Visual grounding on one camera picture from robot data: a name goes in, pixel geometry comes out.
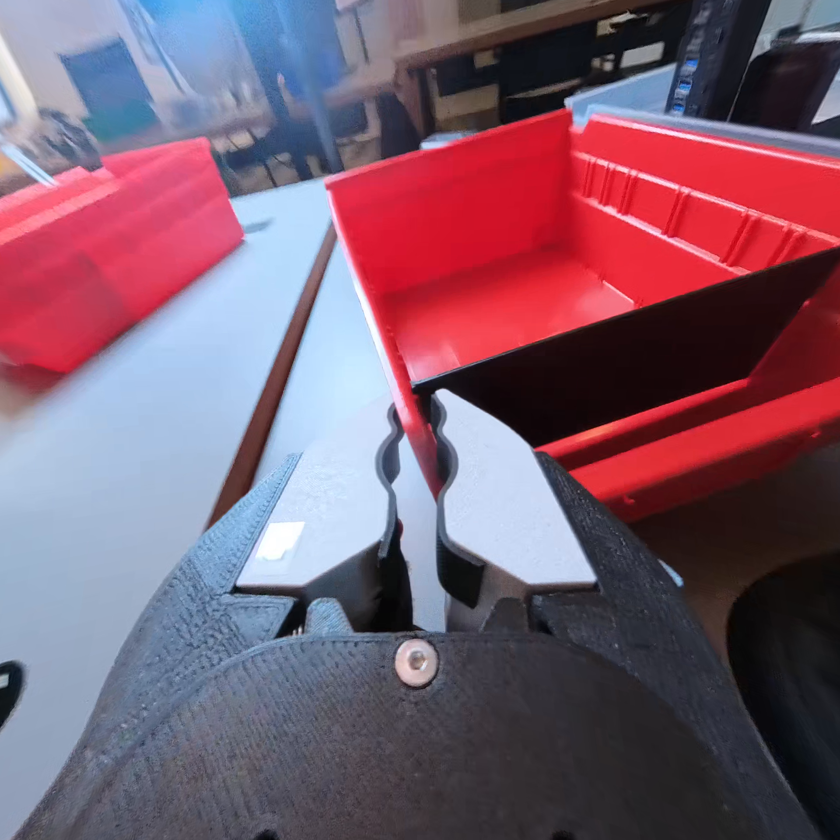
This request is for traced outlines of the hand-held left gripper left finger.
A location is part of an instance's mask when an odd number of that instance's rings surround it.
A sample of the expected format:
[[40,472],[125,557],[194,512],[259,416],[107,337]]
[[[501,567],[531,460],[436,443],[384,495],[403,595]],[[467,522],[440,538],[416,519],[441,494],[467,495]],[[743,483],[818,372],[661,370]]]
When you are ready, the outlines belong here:
[[235,583],[249,595],[309,606],[332,598],[362,632],[413,629],[394,481],[403,427],[391,403],[373,403],[293,466]]

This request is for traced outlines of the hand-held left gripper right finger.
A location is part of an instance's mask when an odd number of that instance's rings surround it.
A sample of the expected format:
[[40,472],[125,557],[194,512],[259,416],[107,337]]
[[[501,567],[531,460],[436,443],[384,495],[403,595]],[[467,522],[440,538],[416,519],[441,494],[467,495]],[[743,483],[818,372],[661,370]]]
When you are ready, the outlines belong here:
[[505,599],[597,592],[597,576],[531,445],[450,390],[431,400],[442,487],[437,578],[448,632],[477,632]]

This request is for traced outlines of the red plastic bin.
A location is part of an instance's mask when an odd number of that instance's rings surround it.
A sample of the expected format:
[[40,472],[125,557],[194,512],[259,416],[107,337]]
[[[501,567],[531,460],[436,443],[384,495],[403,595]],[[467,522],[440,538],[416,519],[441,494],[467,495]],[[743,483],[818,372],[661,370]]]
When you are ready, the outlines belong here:
[[[569,110],[327,180],[430,490],[412,383],[839,246],[839,163]],[[534,448],[626,522],[838,443],[838,267],[747,378]]]
[[2,363],[67,374],[245,239],[205,137],[1,201]]

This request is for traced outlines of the black usb hub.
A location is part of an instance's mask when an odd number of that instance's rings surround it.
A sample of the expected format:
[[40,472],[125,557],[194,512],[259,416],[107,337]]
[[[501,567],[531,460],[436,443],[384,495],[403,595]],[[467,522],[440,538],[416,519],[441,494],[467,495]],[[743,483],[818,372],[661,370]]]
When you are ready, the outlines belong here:
[[770,5],[770,1],[693,2],[666,115],[729,119]]

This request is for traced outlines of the black bin divider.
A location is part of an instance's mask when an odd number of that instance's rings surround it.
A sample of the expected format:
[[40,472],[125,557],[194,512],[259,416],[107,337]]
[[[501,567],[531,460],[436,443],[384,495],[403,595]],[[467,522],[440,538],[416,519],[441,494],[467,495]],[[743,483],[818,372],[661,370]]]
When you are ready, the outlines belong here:
[[533,448],[743,380],[838,267],[838,247],[412,383],[449,390]]

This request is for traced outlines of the wooden desk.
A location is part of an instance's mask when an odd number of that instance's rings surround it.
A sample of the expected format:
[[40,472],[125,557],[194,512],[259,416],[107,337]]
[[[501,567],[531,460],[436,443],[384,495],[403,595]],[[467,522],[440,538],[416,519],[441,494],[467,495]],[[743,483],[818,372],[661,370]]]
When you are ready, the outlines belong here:
[[497,118],[514,122],[561,108],[571,94],[671,65],[691,2],[501,2],[468,23],[402,38],[396,76],[421,137],[436,130],[443,98],[494,86]]

